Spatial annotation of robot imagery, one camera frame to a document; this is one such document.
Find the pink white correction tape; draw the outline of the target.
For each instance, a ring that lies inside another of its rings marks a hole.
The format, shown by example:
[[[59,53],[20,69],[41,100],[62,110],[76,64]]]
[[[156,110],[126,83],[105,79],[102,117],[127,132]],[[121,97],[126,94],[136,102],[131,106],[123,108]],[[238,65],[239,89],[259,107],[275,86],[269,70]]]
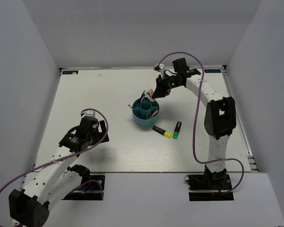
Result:
[[[154,101],[154,99],[152,98],[153,93],[154,93],[153,89],[148,89],[148,91],[146,92],[146,96],[151,102]]]

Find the green pen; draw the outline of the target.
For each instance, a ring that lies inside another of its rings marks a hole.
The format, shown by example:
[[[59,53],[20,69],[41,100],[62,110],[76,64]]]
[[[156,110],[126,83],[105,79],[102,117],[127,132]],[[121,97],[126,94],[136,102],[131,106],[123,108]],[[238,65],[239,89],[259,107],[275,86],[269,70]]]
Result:
[[[140,103],[144,100],[145,98],[145,90],[143,91],[142,95],[141,95],[141,98],[140,98]]]

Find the yellow highlighter marker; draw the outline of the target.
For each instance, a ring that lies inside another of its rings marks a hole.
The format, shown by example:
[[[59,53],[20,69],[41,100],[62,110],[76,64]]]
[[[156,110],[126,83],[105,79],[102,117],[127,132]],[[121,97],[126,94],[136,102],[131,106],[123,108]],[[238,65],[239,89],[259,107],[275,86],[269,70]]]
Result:
[[[157,133],[159,133],[160,135],[163,135],[166,138],[170,138],[170,136],[171,136],[170,132],[168,132],[168,131],[166,131],[166,130],[164,130],[162,128],[159,128],[157,126],[153,126],[152,130],[157,132]]]

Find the green highlighter marker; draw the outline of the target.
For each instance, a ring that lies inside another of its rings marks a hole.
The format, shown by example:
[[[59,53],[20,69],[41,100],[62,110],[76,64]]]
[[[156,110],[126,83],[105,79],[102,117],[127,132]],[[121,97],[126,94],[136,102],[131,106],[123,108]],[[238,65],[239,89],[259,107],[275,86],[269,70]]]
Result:
[[[178,139],[179,132],[180,132],[180,129],[181,129],[181,125],[182,125],[182,122],[177,122],[175,129],[173,131],[172,138],[174,138],[176,140]]]

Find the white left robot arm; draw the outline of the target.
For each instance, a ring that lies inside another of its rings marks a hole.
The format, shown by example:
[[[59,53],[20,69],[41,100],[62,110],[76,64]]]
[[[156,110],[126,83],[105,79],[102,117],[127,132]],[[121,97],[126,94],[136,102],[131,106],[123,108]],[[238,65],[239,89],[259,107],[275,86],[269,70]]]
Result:
[[[42,227],[60,200],[90,185],[90,170],[75,164],[79,153],[108,141],[104,120],[82,116],[80,124],[68,130],[59,142],[52,163],[42,167],[23,189],[9,194],[10,217],[26,227]]]

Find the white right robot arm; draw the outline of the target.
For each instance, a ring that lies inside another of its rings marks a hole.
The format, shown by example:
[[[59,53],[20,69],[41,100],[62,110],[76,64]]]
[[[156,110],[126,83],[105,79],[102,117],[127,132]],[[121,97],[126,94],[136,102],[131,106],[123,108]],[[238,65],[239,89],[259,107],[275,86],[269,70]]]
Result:
[[[162,98],[173,88],[184,86],[197,96],[197,103],[205,107],[204,128],[209,135],[209,155],[205,165],[204,182],[211,189],[221,184],[226,177],[226,148],[230,135],[236,127],[235,101],[216,92],[204,79],[204,71],[190,69],[185,58],[172,62],[174,74],[167,76],[162,63],[154,66],[160,75],[156,78],[156,89],[151,98]]]

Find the teal round desk organizer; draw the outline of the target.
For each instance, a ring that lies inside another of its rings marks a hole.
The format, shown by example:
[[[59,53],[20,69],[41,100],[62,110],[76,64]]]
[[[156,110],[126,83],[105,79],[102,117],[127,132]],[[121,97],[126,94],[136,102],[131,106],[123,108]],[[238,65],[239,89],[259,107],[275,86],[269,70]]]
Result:
[[[143,100],[140,103],[140,100],[137,99],[133,103],[133,107],[139,108],[141,116],[142,116],[142,118],[140,119],[133,114],[133,120],[137,125],[145,126],[145,127],[153,126],[159,119],[160,112],[158,112],[158,114],[155,117],[149,119],[149,117],[155,110],[158,110],[158,111],[160,110],[160,106],[157,101],[151,102],[146,97],[145,100]]]

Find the right blue table label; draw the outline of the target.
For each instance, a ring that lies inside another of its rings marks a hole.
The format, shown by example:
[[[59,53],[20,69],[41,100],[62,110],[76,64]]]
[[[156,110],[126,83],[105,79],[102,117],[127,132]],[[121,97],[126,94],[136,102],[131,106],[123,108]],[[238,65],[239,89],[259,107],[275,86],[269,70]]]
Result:
[[[205,73],[221,73],[220,69],[205,69]]]

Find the blue table label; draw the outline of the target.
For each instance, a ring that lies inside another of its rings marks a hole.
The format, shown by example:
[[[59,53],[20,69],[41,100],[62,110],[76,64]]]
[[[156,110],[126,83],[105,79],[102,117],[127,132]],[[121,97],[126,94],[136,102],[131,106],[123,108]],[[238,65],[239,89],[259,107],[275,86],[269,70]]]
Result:
[[[62,72],[63,75],[76,75],[76,74],[78,74],[78,73],[79,73],[78,70],[64,70],[64,71]]]
[[[205,69],[205,73],[221,73],[220,69]]]

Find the left blue table label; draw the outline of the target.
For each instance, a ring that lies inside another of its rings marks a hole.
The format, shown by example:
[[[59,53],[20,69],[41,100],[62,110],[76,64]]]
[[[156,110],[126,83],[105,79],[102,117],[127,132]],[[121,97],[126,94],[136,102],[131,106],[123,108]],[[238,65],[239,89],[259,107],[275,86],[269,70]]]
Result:
[[[64,70],[64,71],[62,72],[63,75],[76,75],[76,74],[78,74],[78,73],[79,73],[78,70]]]

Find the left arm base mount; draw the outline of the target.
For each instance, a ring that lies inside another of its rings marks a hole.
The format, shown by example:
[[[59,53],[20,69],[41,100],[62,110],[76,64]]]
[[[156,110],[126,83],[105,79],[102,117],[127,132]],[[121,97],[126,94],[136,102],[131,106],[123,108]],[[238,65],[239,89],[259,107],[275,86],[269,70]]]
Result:
[[[81,184],[84,184],[83,186],[66,195],[63,200],[102,201],[104,197],[105,179],[105,175],[89,175],[89,178],[81,182]]]

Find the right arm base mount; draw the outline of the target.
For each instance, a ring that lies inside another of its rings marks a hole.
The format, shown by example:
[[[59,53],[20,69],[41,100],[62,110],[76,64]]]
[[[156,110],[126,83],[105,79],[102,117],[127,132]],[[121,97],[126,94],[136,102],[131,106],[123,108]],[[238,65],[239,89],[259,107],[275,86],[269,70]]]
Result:
[[[208,183],[204,175],[186,175],[184,181],[188,184],[189,201],[234,201],[230,176]]]

